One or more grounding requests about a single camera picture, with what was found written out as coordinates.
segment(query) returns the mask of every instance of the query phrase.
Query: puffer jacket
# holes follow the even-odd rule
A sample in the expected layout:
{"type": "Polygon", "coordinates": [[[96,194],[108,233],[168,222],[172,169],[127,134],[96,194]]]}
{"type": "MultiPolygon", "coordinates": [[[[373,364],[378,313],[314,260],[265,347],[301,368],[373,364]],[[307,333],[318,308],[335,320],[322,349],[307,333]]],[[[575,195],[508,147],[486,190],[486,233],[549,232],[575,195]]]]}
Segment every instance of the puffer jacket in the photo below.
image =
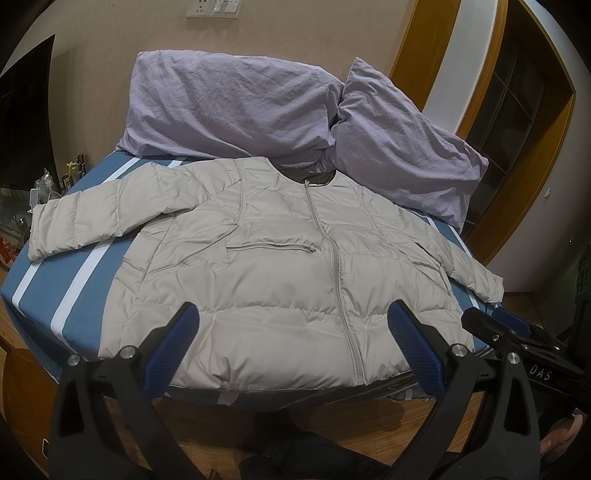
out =
{"type": "Polygon", "coordinates": [[[109,290],[99,356],[139,345],[185,301],[200,329],[173,385],[221,391],[366,385],[408,371],[387,325],[403,299],[473,347],[448,276],[501,301],[493,275],[416,215],[337,172],[296,183],[266,158],[146,164],[33,210],[29,258],[143,225],[109,290]]]}

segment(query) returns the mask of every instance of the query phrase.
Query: hand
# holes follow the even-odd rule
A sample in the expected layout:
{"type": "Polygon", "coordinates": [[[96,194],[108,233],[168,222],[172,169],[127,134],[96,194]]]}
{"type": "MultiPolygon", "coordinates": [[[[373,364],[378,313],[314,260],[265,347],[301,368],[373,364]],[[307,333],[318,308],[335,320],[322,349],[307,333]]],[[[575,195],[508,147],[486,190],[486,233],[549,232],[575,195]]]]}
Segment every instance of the hand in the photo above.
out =
{"type": "Polygon", "coordinates": [[[554,427],[540,442],[540,453],[545,456],[544,461],[555,462],[573,443],[582,426],[583,416],[573,415],[573,418],[554,427]]]}

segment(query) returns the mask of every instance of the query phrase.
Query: bolt head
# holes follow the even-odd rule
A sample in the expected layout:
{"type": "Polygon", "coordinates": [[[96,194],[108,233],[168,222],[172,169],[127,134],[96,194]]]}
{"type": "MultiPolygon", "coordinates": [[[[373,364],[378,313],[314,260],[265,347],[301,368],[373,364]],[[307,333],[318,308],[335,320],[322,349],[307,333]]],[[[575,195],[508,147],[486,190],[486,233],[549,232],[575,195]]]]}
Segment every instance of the bolt head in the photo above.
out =
{"type": "Polygon", "coordinates": [[[507,355],[507,360],[509,360],[510,364],[517,365],[519,362],[521,362],[521,357],[517,353],[511,352],[509,355],[507,355]]]}
{"type": "Polygon", "coordinates": [[[133,345],[128,345],[128,346],[124,346],[120,351],[119,351],[119,356],[121,358],[133,358],[133,356],[135,355],[135,347],[133,345]]]}
{"type": "Polygon", "coordinates": [[[468,349],[461,343],[455,343],[452,345],[452,353],[454,356],[463,357],[468,354],[468,349]]]}
{"type": "Polygon", "coordinates": [[[70,355],[68,357],[68,365],[70,365],[71,367],[75,367],[76,365],[78,365],[80,363],[80,355],[70,355]]]}

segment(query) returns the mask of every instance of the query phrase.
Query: bed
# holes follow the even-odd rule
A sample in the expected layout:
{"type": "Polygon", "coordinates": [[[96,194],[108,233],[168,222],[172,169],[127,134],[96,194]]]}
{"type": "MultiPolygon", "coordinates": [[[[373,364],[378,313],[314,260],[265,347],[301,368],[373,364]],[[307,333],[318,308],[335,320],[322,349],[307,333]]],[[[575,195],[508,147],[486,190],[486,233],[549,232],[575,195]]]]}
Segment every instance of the bed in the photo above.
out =
{"type": "MultiPolygon", "coordinates": [[[[126,151],[115,151],[90,170],[69,193],[121,178],[147,162],[169,168],[198,161],[199,158],[162,155],[139,157],[126,151]]],[[[437,218],[414,212],[431,224],[448,240],[468,252],[457,232],[437,218]]],[[[0,293],[7,311],[19,333],[47,372],[58,381],[61,366],[73,352],[87,359],[96,359],[100,341],[103,308],[107,293],[123,255],[135,238],[135,232],[108,242],[89,245],[31,262],[28,244],[11,268],[0,293]]],[[[466,310],[478,307],[490,312],[485,304],[464,286],[451,280],[457,301],[466,310]]],[[[475,339],[476,351],[488,350],[475,339]]],[[[313,406],[334,401],[360,401],[391,396],[397,399],[422,396],[412,374],[402,374],[367,387],[342,388],[331,391],[290,391],[273,394],[218,393],[171,387],[169,395],[200,404],[227,404],[248,410],[268,411],[298,404],[313,406]]]]}

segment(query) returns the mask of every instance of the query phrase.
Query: lavender pillow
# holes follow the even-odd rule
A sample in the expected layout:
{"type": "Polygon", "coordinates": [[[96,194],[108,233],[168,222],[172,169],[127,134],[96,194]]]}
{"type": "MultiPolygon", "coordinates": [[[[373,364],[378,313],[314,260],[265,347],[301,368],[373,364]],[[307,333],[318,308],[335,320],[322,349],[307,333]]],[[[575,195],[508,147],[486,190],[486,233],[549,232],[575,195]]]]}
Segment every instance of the lavender pillow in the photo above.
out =
{"type": "Polygon", "coordinates": [[[332,128],[329,159],[392,202],[461,229],[488,160],[433,125],[386,75],[357,58],[332,128]]]}
{"type": "Polygon", "coordinates": [[[335,144],[343,83],[303,63],[192,50],[139,53],[117,145],[134,155],[268,157],[306,167],[335,144]]]}

